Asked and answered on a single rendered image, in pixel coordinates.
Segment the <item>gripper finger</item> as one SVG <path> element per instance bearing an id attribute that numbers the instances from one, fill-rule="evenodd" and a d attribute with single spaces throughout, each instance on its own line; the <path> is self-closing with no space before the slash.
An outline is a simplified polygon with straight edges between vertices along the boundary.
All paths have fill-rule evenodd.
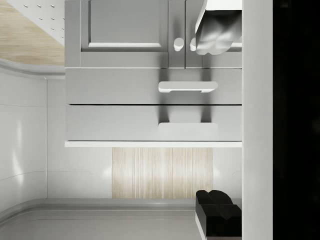
<path id="1" fill-rule="evenodd" d="M 242 240 L 242 210 L 220 190 L 198 190 L 195 221 L 202 240 Z"/>
<path id="2" fill-rule="evenodd" d="M 242 47 L 242 0 L 204 0 L 195 24 L 195 51 L 220 55 Z"/>

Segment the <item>white cabinet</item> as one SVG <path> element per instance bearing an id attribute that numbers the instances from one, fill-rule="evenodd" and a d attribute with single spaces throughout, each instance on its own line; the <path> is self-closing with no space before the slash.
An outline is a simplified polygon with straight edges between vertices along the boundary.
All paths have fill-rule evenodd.
<path id="1" fill-rule="evenodd" d="M 242 47 L 196 53 L 204 0 L 66 0 L 67 147 L 242 146 Z"/>

